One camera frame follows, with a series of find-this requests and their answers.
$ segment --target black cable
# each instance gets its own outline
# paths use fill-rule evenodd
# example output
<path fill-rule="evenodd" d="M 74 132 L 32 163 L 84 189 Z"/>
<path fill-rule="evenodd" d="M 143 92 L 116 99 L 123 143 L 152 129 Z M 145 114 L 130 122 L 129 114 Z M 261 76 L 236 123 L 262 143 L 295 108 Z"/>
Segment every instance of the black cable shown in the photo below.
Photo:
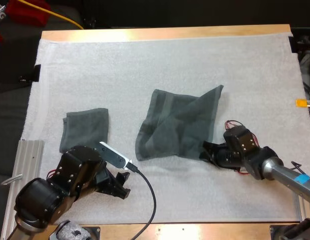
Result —
<path fill-rule="evenodd" d="M 153 196 L 153 200 L 154 200 L 154 209 L 153 209 L 153 213 L 151 214 L 151 217 L 149 219 L 149 221 L 146 223 L 146 225 L 136 234 L 134 235 L 134 237 L 131 239 L 131 240 L 135 240 L 137 237 L 140 236 L 140 234 L 143 233 L 143 231 L 150 225 L 150 223 L 152 222 L 152 220 L 154 219 L 154 216 L 156 214 L 156 207 L 157 207 L 157 203 L 156 203 L 156 196 L 155 196 L 155 193 L 154 193 L 154 190 L 153 188 L 151 187 L 151 184 L 150 182 L 148 181 L 148 179 L 145 177 L 145 175 L 143 175 L 139 170 L 138 168 L 133 165 L 132 163 L 127 163 L 126 167 L 133 171 L 134 173 L 138 173 L 144 180 L 145 182 L 147 183 L 149 189 L 150 189 L 150 192 L 151 192 L 151 195 Z"/>
<path fill-rule="evenodd" d="M 301 167 L 301 164 L 299 164 L 299 163 L 296 163 L 296 162 L 294 162 L 294 161 L 291 161 L 291 164 L 293 164 L 294 165 L 294 167 L 293 168 L 291 168 L 291 170 L 295 170 L 295 169 L 297 169 L 301 174 L 306 174 L 302 169 L 300 169 L 300 167 Z"/>

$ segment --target yellow cable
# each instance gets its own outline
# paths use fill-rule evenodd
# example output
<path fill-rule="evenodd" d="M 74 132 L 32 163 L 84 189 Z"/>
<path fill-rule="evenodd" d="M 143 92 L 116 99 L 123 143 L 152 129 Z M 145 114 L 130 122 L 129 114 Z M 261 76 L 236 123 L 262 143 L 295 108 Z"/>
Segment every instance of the yellow cable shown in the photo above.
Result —
<path fill-rule="evenodd" d="M 71 20 L 71 19 L 69 19 L 69 18 L 67 18 L 67 17 L 65 17 L 65 16 L 59 15 L 59 14 L 53 12 L 53 11 L 49 11 L 49 10 L 44 9 L 44 8 L 42 8 L 42 7 L 39 7 L 39 6 L 37 6 L 37 5 L 33 5 L 32 3 L 27 2 L 27 1 L 24 1 L 24 0 L 18 0 L 18 1 L 21 2 L 21 3 L 23 3 L 23 4 L 26 4 L 26 5 L 28 5 L 28 6 L 31 6 L 31 7 L 33 7 L 33 8 L 36 8 L 36 9 L 39 9 L 39 10 L 44 11 L 44 12 L 46 12 L 46 13 L 49 13 L 49 14 L 51 14 L 51 15 L 54 15 L 54 16 L 56 16 L 56 17 L 59 17 L 59 18 L 61 18 L 61 19 L 64 19 L 64 20 L 66 20 L 66 21 L 69 21 L 69 22 L 71 22 L 72 24 L 74 24 L 74 25 L 76 25 L 77 27 L 79 27 L 80 29 L 84 29 L 84 28 L 83 28 L 82 26 L 80 26 L 78 23 L 76 23 L 75 21 L 73 21 L 73 20 Z"/>

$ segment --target blue tape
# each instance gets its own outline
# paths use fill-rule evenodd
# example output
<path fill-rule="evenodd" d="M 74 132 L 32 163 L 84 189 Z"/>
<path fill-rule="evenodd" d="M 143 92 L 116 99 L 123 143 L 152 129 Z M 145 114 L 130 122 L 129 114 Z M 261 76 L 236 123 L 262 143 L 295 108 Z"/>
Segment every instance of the blue tape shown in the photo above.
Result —
<path fill-rule="evenodd" d="M 299 182 L 301 184 L 305 184 L 306 182 L 308 182 L 308 180 L 310 180 L 310 176 L 306 175 L 306 174 L 301 174 L 297 177 L 295 177 L 294 179 L 296 182 Z"/>

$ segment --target crumpled gray cloth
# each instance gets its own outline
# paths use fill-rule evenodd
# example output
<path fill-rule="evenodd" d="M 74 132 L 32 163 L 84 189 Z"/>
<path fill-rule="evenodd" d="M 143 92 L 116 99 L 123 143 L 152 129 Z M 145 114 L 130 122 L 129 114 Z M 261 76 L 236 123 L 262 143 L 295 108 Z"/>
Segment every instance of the crumpled gray cloth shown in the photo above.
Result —
<path fill-rule="evenodd" d="M 203 141 L 212 141 L 220 85 L 201 97 L 154 90 L 136 139 L 136 158 L 172 155 L 199 159 Z"/>
<path fill-rule="evenodd" d="M 59 152 L 65 153 L 74 146 L 96 148 L 99 142 L 107 142 L 108 109 L 96 108 L 87 111 L 68 112 L 64 118 L 64 132 Z"/>

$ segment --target silver metal cylinder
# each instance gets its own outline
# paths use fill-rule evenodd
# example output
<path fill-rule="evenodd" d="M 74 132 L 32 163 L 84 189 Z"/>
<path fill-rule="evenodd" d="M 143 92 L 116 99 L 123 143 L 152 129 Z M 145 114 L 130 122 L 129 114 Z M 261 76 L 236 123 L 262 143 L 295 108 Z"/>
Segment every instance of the silver metal cylinder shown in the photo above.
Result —
<path fill-rule="evenodd" d="M 279 164 L 277 157 L 267 159 L 262 165 L 262 174 L 268 180 L 277 180 L 310 203 L 310 177 Z"/>

